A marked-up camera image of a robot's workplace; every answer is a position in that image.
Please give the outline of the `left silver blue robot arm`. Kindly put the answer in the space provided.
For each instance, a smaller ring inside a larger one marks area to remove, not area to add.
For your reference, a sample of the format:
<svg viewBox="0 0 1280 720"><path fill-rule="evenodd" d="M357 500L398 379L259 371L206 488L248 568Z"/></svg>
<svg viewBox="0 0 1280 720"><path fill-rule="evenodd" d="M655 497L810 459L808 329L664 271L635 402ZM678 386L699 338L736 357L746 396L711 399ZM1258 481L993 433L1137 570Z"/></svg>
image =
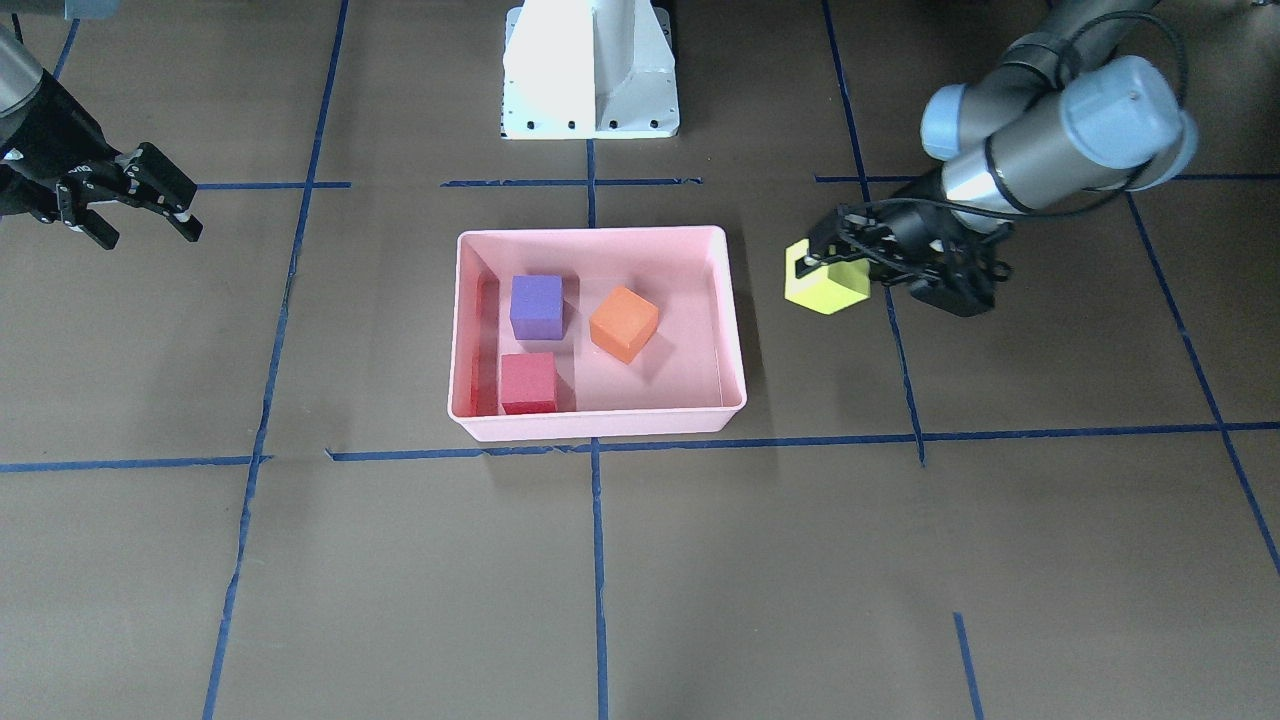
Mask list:
<svg viewBox="0 0 1280 720"><path fill-rule="evenodd" d="M1057 1L974 85L928 101L920 143L934 165L886 199L841 205L788 247L783 296L833 314L873 284L902 286L955 316L995 307L1011 275L998 246L1059 204L1162 184L1194 156L1189 67L1152 1Z"/></svg>

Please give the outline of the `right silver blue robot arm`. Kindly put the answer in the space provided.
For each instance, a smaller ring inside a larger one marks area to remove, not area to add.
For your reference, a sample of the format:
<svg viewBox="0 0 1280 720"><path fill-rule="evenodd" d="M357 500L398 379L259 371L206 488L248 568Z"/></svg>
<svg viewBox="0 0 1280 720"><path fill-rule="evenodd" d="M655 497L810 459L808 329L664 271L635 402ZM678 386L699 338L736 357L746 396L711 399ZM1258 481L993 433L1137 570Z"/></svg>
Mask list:
<svg viewBox="0 0 1280 720"><path fill-rule="evenodd" d="M52 72L28 50L14 24L1 32L1 210L61 224L115 249L120 233L97 211L118 202L164 217L187 241L204 232L191 205L197 184L160 149L142 142L123 152Z"/></svg>

